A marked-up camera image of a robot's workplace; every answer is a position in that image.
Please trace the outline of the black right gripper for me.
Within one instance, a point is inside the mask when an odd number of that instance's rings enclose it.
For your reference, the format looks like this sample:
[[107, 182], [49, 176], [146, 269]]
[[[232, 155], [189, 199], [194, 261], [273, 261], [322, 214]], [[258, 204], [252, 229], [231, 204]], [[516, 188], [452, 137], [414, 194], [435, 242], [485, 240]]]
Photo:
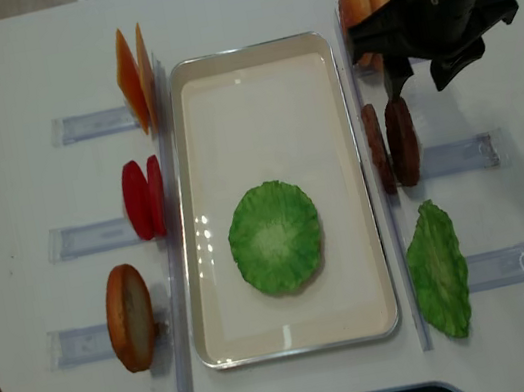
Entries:
[[516, 0], [390, 0], [349, 28], [350, 59], [356, 62], [366, 53], [383, 55], [390, 100], [400, 98], [414, 75], [409, 58], [428, 59], [440, 92], [483, 57], [482, 36], [498, 22], [512, 23], [518, 8]]

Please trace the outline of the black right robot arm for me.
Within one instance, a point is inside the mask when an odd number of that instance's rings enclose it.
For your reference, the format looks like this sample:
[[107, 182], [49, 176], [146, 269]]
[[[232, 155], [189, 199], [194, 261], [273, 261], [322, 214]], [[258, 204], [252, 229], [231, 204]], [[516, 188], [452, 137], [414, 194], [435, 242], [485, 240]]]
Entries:
[[462, 69], [480, 59], [483, 41], [498, 22], [509, 25], [516, 0], [390, 0], [346, 34], [349, 57], [380, 54], [387, 96], [395, 101], [414, 71], [412, 59], [431, 63], [437, 90], [444, 90]]

